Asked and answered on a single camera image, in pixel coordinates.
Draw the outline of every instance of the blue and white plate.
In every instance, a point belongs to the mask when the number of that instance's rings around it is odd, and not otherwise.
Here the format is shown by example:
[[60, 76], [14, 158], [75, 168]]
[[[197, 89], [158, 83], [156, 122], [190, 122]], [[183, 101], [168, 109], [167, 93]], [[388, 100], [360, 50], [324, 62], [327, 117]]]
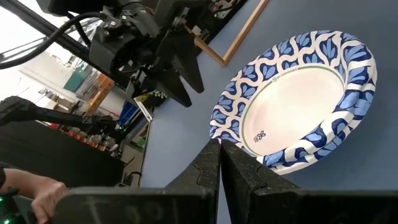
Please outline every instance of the blue and white plate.
[[227, 139], [278, 174], [315, 163], [364, 118], [376, 64], [355, 36], [312, 31], [249, 62], [211, 114], [210, 137]]

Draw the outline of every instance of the white wall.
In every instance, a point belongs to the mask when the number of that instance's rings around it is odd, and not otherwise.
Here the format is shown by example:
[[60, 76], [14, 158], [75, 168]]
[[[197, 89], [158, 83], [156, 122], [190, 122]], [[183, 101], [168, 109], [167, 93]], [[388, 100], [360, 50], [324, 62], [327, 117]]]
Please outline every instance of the white wall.
[[39, 82], [26, 77], [17, 68], [0, 71], [0, 101], [9, 96], [19, 96], [37, 102], [44, 86]]
[[[74, 93], [63, 89], [74, 72], [74, 68], [62, 65], [61, 62], [52, 57], [48, 52], [44, 52], [24, 63], [19, 67], [19, 71], [72, 102], [79, 100]], [[114, 114], [120, 115], [124, 101], [123, 98], [111, 91], [100, 105], [104, 109], [101, 112], [108, 114], [108, 111], [111, 111]]]
[[2, 7], [0, 7], [0, 27], [2, 29], [0, 35], [0, 52], [11, 50], [22, 44], [27, 44], [44, 37], [42, 33]]
[[78, 101], [74, 93], [63, 89], [71, 77], [73, 69], [61, 65], [57, 59], [50, 56], [47, 52], [22, 64], [19, 67], [19, 71], [47, 86], [54, 93], [62, 95], [70, 101]]

